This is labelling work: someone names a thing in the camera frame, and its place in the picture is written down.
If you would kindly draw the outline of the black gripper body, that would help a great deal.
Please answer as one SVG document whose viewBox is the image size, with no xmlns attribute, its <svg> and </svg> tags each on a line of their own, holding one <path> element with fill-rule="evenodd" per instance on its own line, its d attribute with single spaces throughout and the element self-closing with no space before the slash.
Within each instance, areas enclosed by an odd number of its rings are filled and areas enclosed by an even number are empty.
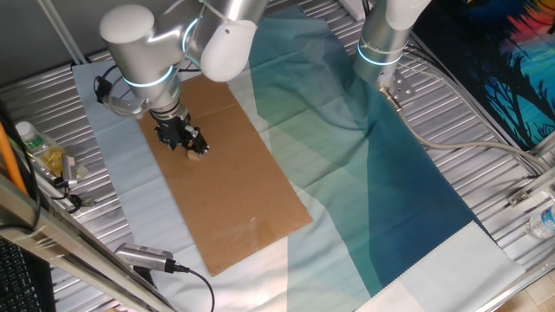
<svg viewBox="0 0 555 312">
<path fill-rule="evenodd" d="M 193 138 L 190 132 L 190 114 L 183 106 L 175 106 L 166 112 L 151 111 L 157 125 L 155 132 L 162 143 L 187 143 Z"/>
</svg>

